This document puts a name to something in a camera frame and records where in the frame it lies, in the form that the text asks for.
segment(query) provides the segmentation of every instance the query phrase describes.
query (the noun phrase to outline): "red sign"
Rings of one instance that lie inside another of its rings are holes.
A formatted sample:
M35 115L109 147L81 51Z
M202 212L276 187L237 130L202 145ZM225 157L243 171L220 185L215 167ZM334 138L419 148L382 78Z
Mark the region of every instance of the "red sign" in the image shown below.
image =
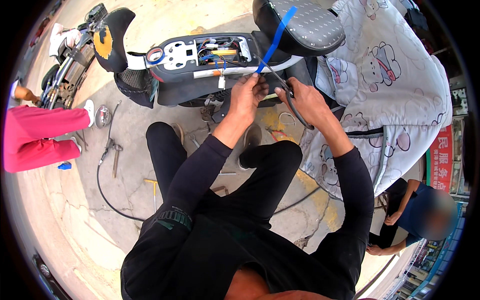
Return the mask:
M428 184L434 189L450 191L453 159L452 126L440 129L429 148L430 166Z

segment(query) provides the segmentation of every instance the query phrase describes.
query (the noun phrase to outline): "scooter seat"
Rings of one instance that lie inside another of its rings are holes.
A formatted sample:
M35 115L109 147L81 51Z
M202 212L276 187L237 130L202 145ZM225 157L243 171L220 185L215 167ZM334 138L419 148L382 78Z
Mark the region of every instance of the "scooter seat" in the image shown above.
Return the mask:
M340 20L309 0L254 0L253 19L271 41L289 9L297 11L283 31L278 48L290 55L314 57L328 54L345 40Z
M134 12L119 8L110 12L95 29L95 57L108 72L120 73L128 67L123 36L134 18Z

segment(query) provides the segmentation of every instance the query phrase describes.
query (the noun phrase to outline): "black pants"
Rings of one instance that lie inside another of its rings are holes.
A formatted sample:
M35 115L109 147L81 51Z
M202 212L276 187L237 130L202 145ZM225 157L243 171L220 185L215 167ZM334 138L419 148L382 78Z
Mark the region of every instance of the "black pants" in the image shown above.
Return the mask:
M403 178L399 178L386 189L386 192L389 194L387 215L391 216L400 207L400 202L407 192L407 182ZM380 235L369 233L368 243L377 245L382 249L388 248L392 245L397 229L398 225L396 223L393 225L384 223L380 229Z
M162 197L187 159L187 152L172 127L163 122L150 125L146 133L148 150ZM300 147L290 141L261 145L240 155L242 166L256 168L236 191L220 197L208 190L195 214L232 214L247 217L270 228L269 220L285 194L302 160Z

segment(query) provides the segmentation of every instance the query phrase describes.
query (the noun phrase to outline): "blue bottle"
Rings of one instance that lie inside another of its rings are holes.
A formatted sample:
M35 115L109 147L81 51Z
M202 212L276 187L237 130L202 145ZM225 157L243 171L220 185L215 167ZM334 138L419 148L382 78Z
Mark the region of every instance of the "blue bottle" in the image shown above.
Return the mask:
M57 167L60 170L69 170L72 168L72 164L69 162L63 163Z

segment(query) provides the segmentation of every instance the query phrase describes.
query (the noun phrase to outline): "cartoon print blanket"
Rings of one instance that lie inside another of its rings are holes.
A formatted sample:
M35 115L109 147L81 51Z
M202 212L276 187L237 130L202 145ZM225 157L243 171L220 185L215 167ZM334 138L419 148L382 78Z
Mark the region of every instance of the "cartoon print blanket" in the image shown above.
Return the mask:
M445 70L389 0L338 0L345 43L318 57L315 85L345 107L340 120L375 195L406 173L452 121ZM318 130L300 141L301 169L341 199L332 153Z

